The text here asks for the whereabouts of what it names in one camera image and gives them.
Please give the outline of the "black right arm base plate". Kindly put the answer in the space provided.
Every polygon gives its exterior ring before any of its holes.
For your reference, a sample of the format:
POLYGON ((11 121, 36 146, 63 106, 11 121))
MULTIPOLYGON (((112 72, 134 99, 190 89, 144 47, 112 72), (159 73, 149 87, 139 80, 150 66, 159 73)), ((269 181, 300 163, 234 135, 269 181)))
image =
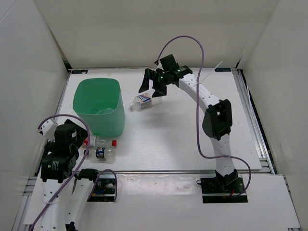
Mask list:
POLYGON ((201 178, 196 181, 201 186, 204 204, 248 203, 244 190, 243 178, 239 177, 224 187, 217 178, 201 178))

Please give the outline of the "clear bottle blue white label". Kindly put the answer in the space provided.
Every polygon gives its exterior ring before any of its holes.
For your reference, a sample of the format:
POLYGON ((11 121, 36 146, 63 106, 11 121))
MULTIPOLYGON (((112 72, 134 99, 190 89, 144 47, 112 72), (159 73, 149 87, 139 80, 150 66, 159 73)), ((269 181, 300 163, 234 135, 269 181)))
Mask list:
POLYGON ((131 103, 129 108, 131 111, 142 111, 162 103, 161 97, 153 97, 154 90, 146 91, 137 95, 131 103))

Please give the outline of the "clear bottle blue cap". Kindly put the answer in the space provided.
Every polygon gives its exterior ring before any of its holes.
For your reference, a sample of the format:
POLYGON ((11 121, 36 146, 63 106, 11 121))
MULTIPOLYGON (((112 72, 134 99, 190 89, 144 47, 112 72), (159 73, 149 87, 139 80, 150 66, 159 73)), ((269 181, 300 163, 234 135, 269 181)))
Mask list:
POLYGON ((112 108, 101 108, 95 111, 96 115, 106 115, 106 114, 110 114, 114 111, 114 109, 112 108))

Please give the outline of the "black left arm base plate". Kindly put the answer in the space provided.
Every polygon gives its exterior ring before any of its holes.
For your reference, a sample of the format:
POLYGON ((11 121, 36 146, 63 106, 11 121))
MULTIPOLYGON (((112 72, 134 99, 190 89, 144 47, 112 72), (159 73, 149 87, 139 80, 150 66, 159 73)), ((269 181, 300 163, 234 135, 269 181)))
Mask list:
POLYGON ((88 202, 115 202, 117 199, 117 180, 112 173, 101 174, 88 202))

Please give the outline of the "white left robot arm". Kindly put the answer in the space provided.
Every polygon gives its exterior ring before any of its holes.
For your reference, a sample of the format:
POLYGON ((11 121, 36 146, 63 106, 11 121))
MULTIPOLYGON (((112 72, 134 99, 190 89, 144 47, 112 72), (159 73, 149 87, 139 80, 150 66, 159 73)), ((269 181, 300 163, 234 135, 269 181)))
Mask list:
POLYGON ((58 125, 52 118, 38 129, 48 139, 41 161, 40 178, 44 208, 38 216, 42 231, 76 231, 77 223, 90 193, 101 181, 95 169, 80 169, 79 149, 89 136, 70 120, 58 125))

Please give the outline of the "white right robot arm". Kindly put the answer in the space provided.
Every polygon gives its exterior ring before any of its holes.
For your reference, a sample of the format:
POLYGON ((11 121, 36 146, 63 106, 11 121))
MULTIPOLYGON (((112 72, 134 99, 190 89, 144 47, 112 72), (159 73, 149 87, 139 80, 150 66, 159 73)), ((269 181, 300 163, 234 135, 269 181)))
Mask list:
POLYGON ((221 192, 228 192, 238 178, 231 159, 231 102, 210 93, 197 82, 192 70, 186 65, 180 66, 172 54, 162 58, 155 70, 145 69, 139 92, 147 91, 150 82, 153 84, 153 97, 166 96, 167 86, 173 84, 187 93, 198 104, 197 109, 203 111, 202 129, 212 142, 213 159, 216 161, 216 187, 221 192))

